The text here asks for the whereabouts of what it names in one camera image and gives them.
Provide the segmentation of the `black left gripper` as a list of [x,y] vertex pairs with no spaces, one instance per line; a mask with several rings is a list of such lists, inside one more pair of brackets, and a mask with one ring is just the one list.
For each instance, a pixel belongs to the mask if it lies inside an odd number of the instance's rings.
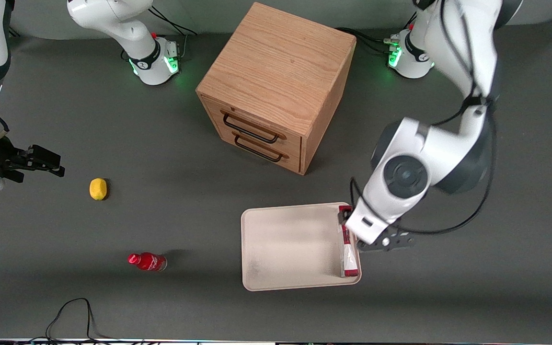
[[[340,210],[338,214],[340,225],[344,226],[349,218],[350,212],[348,210]],[[361,240],[358,240],[356,244],[357,249],[359,249],[362,253],[386,253],[393,250],[413,247],[416,245],[416,239],[412,233],[401,231],[396,229],[396,227],[390,226],[384,230],[372,244],[366,244]]]

